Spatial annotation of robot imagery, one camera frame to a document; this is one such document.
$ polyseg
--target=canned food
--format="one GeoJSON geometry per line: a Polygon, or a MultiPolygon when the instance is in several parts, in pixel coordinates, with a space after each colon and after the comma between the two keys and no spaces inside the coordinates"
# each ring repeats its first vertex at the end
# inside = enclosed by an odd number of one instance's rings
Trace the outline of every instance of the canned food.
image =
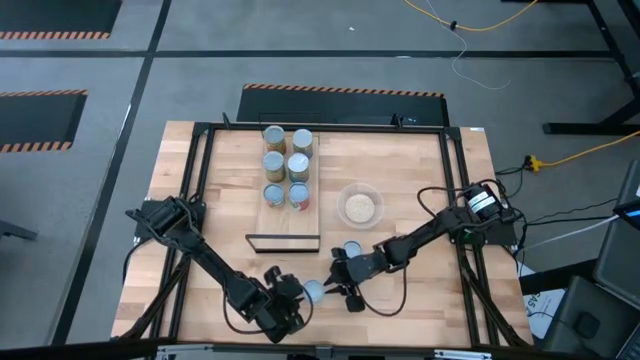
{"type": "Polygon", "coordinates": [[[300,129],[293,133],[293,151],[303,153],[311,159],[313,156],[313,135],[311,131],[300,129]]]}
{"type": "Polygon", "coordinates": [[[278,207],[284,204],[284,189],[277,184],[269,184],[264,188],[264,199],[270,207],[278,207]]]}
{"type": "Polygon", "coordinates": [[[309,158],[305,154],[295,153],[287,162],[291,182],[307,182],[309,180],[309,158]]]}
{"type": "Polygon", "coordinates": [[[309,207],[309,188],[304,183],[293,183],[289,187],[289,202],[298,211],[309,207]]]}
{"type": "Polygon", "coordinates": [[[264,130],[264,141],[267,143],[267,151],[277,151],[284,155],[287,152],[287,143],[284,141],[284,129],[277,125],[271,125],[264,130]]]}
{"type": "Polygon", "coordinates": [[[267,179],[280,182],[287,176],[284,171],[284,156],[277,151],[269,151],[262,158],[262,167],[267,172],[267,179]]]}

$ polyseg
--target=gray floor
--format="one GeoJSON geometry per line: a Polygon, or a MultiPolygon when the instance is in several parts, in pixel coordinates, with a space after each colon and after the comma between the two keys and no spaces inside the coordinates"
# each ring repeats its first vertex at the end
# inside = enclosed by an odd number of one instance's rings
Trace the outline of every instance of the gray floor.
{"type": "MultiPolygon", "coordinates": [[[[112,38],[104,42],[0,41],[13,49],[145,49],[160,0],[127,0],[112,38]]],[[[433,0],[443,17],[483,26],[521,4],[498,0],[433,0]]],[[[598,5],[632,64],[634,37],[615,2],[598,5]]],[[[502,29],[461,33],[474,50],[602,50],[606,45],[586,7],[539,4],[502,29]]],[[[459,40],[401,0],[174,0],[161,50],[419,49],[457,50],[459,40]]],[[[66,153],[0,156],[0,218],[35,228],[36,242],[0,242],[0,348],[41,345],[70,275],[71,264],[141,66],[141,59],[0,59],[0,91],[89,89],[73,148],[66,153]]],[[[460,60],[459,70],[501,91],[456,76],[450,59],[218,58],[157,59],[136,117],[120,176],[69,337],[108,338],[121,290],[121,269],[134,224],[124,210],[139,206],[167,120],[235,118],[244,83],[314,84],[438,91],[451,121],[484,127],[496,168],[526,154],[552,161],[609,141],[609,137],[545,136],[547,121],[595,122],[631,99],[609,60],[460,60]]],[[[640,143],[629,141],[539,174],[525,174],[514,204],[529,219],[615,197],[640,143]]],[[[506,179],[514,188],[516,178],[506,179]]],[[[607,214],[607,209],[585,215],[607,214]]],[[[579,227],[532,228],[529,244],[579,227]]],[[[526,263],[544,270],[597,254],[605,229],[540,247],[526,263]]]]}

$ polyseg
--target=black floor mat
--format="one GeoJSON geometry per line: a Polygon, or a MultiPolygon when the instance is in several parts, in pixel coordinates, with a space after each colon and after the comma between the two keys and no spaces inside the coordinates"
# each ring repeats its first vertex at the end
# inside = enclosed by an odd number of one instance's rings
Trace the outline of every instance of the black floor mat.
{"type": "Polygon", "coordinates": [[[87,90],[0,93],[0,152],[68,150],[87,90]]]}
{"type": "Polygon", "coordinates": [[[122,0],[0,0],[0,39],[106,39],[122,0]]]}
{"type": "Polygon", "coordinates": [[[449,126],[444,95],[435,92],[246,84],[238,121],[449,126]]]}

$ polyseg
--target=clear plastic bowl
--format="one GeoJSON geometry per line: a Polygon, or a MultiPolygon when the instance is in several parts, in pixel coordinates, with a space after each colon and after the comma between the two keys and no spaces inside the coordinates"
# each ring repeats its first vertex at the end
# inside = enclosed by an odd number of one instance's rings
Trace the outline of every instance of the clear plastic bowl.
{"type": "Polygon", "coordinates": [[[340,195],[338,196],[337,205],[338,215],[340,216],[340,219],[342,219],[345,224],[355,229],[369,229],[380,222],[382,216],[384,215],[384,200],[382,199],[382,195],[380,195],[376,188],[364,183],[354,183],[345,186],[345,188],[342,189],[340,195]],[[373,201],[373,205],[375,206],[373,210],[373,216],[367,222],[357,223],[351,221],[349,217],[347,217],[345,211],[347,200],[353,195],[357,194],[364,194],[368,196],[373,201]]]}

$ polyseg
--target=wooden table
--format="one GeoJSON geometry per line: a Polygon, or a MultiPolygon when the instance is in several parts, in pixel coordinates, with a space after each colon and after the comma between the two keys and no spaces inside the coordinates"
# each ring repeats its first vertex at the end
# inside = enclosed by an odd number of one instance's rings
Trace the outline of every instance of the wooden table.
{"type": "MultiPolygon", "coordinates": [[[[192,122],[167,123],[160,145],[149,196],[164,199],[178,194],[188,152],[192,122]]],[[[493,177],[487,139],[482,129],[461,129],[471,181],[493,177]]],[[[428,134],[319,133],[321,250],[317,254],[255,254],[244,239],[255,230],[263,143],[258,131],[217,130],[205,192],[207,215],[203,235],[231,267],[262,281],[263,273],[278,265],[301,282],[329,275],[330,249],[346,240],[358,240],[364,251],[390,236],[408,233],[429,220],[416,201],[426,186],[445,186],[438,137],[428,134]],[[385,201],[385,215],[368,231],[349,228],[338,217],[336,199],[346,185],[366,182],[385,201]]],[[[449,146],[456,185],[455,150],[449,146]]],[[[197,171],[192,180],[195,189],[197,171]]],[[[443,192],[423,195],[431,209],[447,206],[443,192]]],[[[166,248],[150,241],[133,255],[112,334],[128,330],[158,291],[166,248]]],[[[513,259],[499,247],[484,249],[491,294],[500,311],[521,337],[531,341],[522,293],[513,259]]],[[[366,299],[379,310],[391,311],[402,297],[402,272],[382,274],[362,284],[366,299]]],[[[408,299],[393,318],[371,311],[349,313],[344,297],[329,295],[315,307],[307,328],[282,344],[343,346],[469,346],[467,321],[455,249],[446,236],[422,248],[408,267],[408,299]]],[[[476,299],[481,339],[487,343],[482,305],[476,299]]],[[[165,309],[161,335],[168,332],[173,299],[165,309]]],[[[306,317],[308,305],[301,313],[306,317]]],[[[256,329],[229,311],[241,329],[256,329]]],[[[222,317],[220,285],[199,266],[191,267],[178,339],[180,341],[267,344],[264,335],[238,335],[222,317]]]]}

